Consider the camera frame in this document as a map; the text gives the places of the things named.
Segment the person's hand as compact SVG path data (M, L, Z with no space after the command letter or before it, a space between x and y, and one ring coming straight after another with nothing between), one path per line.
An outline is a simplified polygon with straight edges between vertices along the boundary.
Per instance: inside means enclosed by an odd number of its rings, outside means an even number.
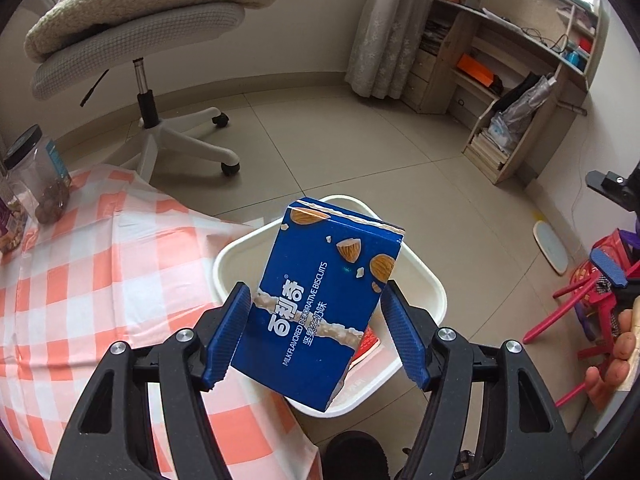
M634 300L631 309L620 314L618 322L622 332L615 341L608 368L601 373L597 367L590 366L585 374L585 392L599 412L608 406L614 393L636 371L639 361L639 298Z

